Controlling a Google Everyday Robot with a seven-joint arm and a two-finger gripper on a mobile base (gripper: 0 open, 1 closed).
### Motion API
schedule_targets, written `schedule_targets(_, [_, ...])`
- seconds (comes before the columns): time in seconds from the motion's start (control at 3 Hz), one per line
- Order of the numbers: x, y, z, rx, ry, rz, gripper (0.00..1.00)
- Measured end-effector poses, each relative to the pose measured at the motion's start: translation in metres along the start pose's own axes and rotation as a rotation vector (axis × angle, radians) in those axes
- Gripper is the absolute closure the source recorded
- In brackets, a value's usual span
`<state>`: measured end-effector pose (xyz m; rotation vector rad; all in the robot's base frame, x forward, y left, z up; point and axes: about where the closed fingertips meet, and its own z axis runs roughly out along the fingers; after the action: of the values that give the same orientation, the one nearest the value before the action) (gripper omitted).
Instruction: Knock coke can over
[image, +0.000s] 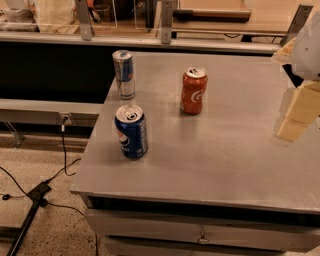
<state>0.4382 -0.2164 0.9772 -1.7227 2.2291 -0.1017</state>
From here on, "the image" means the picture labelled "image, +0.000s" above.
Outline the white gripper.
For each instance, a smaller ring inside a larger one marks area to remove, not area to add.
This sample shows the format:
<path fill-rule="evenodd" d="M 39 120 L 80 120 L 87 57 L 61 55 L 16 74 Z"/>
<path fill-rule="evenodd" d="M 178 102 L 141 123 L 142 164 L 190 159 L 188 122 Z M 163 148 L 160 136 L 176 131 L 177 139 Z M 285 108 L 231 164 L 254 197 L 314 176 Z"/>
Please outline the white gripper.
<path fill-rule="evenodd" d="M 278 138 L 293 142 L 320 115 L 320 10 L 305 23 L 296 39 L 272 55 L 271 61 L 291 63 L 293 73 L 307 80 L 293 91 L 276 132 Z"/>

